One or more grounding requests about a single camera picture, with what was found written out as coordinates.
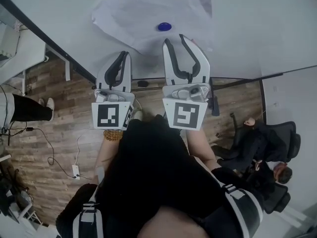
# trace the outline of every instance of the hair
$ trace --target hair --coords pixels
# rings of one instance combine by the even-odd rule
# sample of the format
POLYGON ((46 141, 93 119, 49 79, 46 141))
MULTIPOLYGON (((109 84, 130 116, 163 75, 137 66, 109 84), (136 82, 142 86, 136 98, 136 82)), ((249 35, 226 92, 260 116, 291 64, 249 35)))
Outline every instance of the hair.
POLYGON ((286 167, 278 176, 278 182, 281 184, 286 184, 292 178, 292 175, 293 171, 289 167, 286 167))

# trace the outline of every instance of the desk leg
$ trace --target desk leg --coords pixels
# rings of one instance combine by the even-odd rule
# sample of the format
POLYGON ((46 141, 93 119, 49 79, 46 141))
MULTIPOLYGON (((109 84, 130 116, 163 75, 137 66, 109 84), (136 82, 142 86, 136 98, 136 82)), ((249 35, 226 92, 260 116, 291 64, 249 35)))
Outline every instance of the desk leg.
POLYGON ((70 81, 70 63, 68 60, 65 60, 65 78, 66 81, 70 81))
POLYGON ((25 80, 26 80, 26 72, 23 71, 23 77, 22 77, 22 95, 25 96, 25 80))
POLYGON ((70 63, 69 60, 65 59, 63 56, 61 56, 58 52, 56 52, 53 48, 51 48, 49 45, 46 45, 47 50, 51 51, 53 54, 58 56, 60 59, 62 59, 65 62, 65 79, 66 81, 70 80, 70 63))
POLYGON ((10 159, 10 158, 11 158, 11 154, 5 155, 5 156, 0 158, 0 162, 7 160, 7 159, 10 159))

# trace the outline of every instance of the white sneaker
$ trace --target white sneaker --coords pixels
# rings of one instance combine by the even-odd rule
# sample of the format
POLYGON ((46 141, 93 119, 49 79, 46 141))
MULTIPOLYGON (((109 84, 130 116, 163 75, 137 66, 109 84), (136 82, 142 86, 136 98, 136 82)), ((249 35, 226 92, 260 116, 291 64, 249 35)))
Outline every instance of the white sneaker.
POLYGON ((55 109, 54 100, 52 98, 49 98, 48 103, 46 104, 46 106, 52 110, 52 118, 50 120, 50 121, 52 121, 54 119, 54 109, 55 109))
POLYGON ((135 112, 132 116, 132 119, 138 119, 138 120, 142 121, 143 120, 142 110, 138 110, 137 112, 135 112))
POLYGON ((39 104, 43 107, 45 107, 45 102, 42 98, 39 99, 39 104))

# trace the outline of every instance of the white table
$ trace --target white table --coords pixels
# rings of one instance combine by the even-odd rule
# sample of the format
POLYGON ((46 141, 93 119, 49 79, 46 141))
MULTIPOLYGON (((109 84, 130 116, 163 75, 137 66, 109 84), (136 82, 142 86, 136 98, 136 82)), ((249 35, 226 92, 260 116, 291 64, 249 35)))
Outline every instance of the white table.
POLYGON ((70 80, 70 64, 59 53, 47 46, 44 41, 37 37, 32 31, 26 29, 20 31, 20 38, 16 55, 0 67, 0 84, 5 83, 13 77, 22 78, 22 95, 25 95, 25 70, 43 62, 46 58, 46 50, 65 61, 66 81, 70 80))

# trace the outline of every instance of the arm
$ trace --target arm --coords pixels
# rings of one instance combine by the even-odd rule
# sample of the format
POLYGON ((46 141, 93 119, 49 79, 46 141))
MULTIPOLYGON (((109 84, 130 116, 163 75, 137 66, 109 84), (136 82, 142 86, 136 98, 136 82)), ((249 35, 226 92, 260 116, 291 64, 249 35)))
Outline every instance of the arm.
POLYGON ((119 140, 108 141, 104 138, 103 143, 101 144, 101 148, 99 150, 99 154, 97 156, 95 164, 95 174, 92 183, 98 184, 98 176, 96 173, 97 167, 102 166, 105 171, 107 170, 114 156, 118 152, 119 142, 119 140))
POLYGON ((199 131, 187 130, 186 136, 190 155, 198 157, 210 171, 220 168, 202 128, 199 131))
POLYGON ((269 142, 269 149, 265 153, 264 160, 269 161, 286 161, 287 149, 284 141, 279 138, 276 132, 264 123, 255 121, 253 118, 249 118, 244 122, 245 125, 253 126, 254 129, 258 129, 269 142))

